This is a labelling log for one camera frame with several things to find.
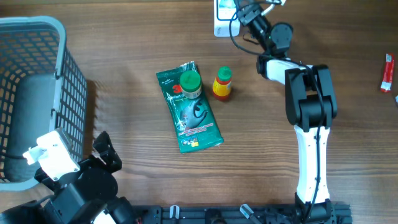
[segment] green bottle cap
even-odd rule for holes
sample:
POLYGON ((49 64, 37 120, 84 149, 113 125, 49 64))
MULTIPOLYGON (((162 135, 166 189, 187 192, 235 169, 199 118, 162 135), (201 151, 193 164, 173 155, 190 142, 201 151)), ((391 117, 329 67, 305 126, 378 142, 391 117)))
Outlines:
POLYGON ((195 71, 186 71, 180 76, 180 85, 184 91, 189 93, 197 91, 201 86, 201 77, 195 71))
POLYGON ((221 81, 226 82, 232 78, 232 71, 228 66, 224 66, 218 70, 217 76, 221 81))

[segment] gray plastic basket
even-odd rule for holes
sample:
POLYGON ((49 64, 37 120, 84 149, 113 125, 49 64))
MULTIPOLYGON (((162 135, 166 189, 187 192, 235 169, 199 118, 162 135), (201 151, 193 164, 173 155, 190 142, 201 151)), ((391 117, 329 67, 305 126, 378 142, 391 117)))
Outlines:
MULTIPOLYGON (((0 19, 0 150, 21 156, 63 127, 71 155, 83 157, 87 84, 66 46, 62 23, 47 17, 0 19)), ((0 190, 25 190, 39 163, 0 156, 0 190)))

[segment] yellow and red bottle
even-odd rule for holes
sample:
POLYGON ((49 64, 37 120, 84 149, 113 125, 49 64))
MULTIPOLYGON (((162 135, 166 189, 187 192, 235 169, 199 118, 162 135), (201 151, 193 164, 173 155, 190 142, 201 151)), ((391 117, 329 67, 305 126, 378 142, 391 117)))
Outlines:
POLYGON ((232 84, 232 71, 227 66, 224 66, 218 70, 217 77, 213 84, 213 96, 217 100, 228 100, 231 94, 232 84))

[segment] green packet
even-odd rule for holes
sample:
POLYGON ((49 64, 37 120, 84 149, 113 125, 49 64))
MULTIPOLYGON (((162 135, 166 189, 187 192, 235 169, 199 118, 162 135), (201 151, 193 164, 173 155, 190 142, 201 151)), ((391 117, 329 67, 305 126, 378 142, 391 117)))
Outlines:
POLYGON ((186 98, 180 87, 180 75, 193 70, 195 62, 185 63, 175 69, 156 73, 160 88, 173 118, 180 152, 193 152, 223 143, 205 92, 198 98, 186 98))

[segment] red packet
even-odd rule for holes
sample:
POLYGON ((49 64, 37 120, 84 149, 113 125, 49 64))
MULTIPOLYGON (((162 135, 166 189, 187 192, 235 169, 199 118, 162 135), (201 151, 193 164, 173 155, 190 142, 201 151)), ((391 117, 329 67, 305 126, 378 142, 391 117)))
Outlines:
POLYGON ((380 90, 383 93, 391 91, 392 76, 394 74, 394 63, 396 59, 393 54, 386 54, 386 67, 384 69, 383 82, 381 83, 380 90))

